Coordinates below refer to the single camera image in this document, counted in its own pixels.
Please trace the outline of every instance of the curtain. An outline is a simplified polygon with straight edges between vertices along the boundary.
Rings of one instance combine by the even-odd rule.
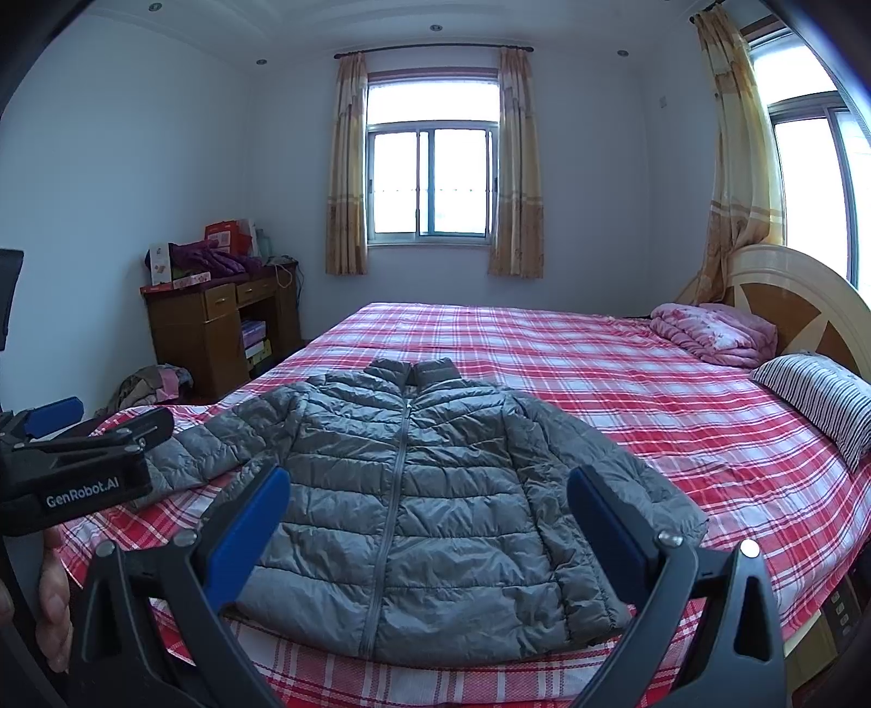
[[[719,121],[707,245],[694,296],[695,303],[709,303],[726,293],[734,251],[753,243],[783,244],[784,208],[777,147],[749,47],[719,5],[696,15],[695,25]]]
[[[327,272],[366,273],[366,98],[368,74],[361,53],[339,63],[333,158],[327,198]]]
[[[544,275],[544,207],[532,72],[525,51],[502,49],[499,89],[498,206],[489,272],[540,278]]]

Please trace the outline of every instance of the wooden headboard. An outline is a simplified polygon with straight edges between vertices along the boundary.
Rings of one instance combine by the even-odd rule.
[[[783,246],[733,255],[726,304],[777,326],[778,354],[817,351],[871,382],[871,310],[828,266]]]

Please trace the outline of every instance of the jacket zipper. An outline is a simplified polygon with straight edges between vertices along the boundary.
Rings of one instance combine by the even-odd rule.
[[[378,630],[378,617],[381,614],[381,600],[384,597],[385,568],[387,556],[393,543],[396,515],[399,511],[399,499],[402,497],[402,469],[405,467],[405,453],[408,449],[408,426],[411,422],[411,399],[405,402],[405,410],[402,411],[402,429],[400,430],[399,449],[396,451],[396,462],[393,465],[393,486],[390,490],[390,506],[387,510],[387,519],[384,522],[384,532],[381,535],[381,547],[378,549],[378,558],[375,560],[375,587],[372,591],[372,600],[369,604],[369,612],[366,615],[366,624],[363,626],[363,638],[360,642],[360,656],[370,659],[375,648],[375,633]]]

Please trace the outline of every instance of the gray puffer jacket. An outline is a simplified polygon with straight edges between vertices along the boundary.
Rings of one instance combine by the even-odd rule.
[[[552,405],[464,380],[448,360],[374,361],[282,386],[148,455],[138,504],[244,465],[293,488],[237,601],[290,639],[351,657],[468,666],[571,650],[629,620],[565,499],[592,465],[656,529],[698,543],[699,508],[603,434]]]

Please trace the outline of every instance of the ceiling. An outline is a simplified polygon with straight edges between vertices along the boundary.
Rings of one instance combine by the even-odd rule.
[[[89,12],[175,37],[242,69],[310,51],[475,39],[592,42],[638,53],[704,0],[96,0]],[[431,24],[444,30],[434,33]]]

